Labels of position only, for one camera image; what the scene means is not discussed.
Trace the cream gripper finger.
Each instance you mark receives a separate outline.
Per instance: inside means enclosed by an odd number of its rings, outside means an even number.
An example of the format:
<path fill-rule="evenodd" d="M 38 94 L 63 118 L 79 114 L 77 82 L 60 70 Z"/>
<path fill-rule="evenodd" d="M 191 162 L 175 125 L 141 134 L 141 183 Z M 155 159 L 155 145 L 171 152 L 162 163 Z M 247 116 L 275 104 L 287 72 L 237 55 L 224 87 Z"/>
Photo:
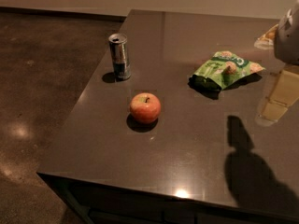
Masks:
<path fill-rule="evenodd" d="M 281 71 L 270 76 L 265 87 L 255 120 L 267 127 L 277 123 L 299 100 L 299 66 L 286 63 Z"/>

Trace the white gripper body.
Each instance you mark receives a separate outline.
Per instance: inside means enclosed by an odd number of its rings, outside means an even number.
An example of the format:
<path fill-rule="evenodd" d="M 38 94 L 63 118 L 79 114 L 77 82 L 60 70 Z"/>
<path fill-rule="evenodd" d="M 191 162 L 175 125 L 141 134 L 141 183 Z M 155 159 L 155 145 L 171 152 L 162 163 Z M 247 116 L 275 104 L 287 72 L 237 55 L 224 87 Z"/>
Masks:
<path fill-rule="evenodd" d="M 296 0 L 278 23 L 274 53 L 284 63 L 299 64 L 299 0 Z"/>

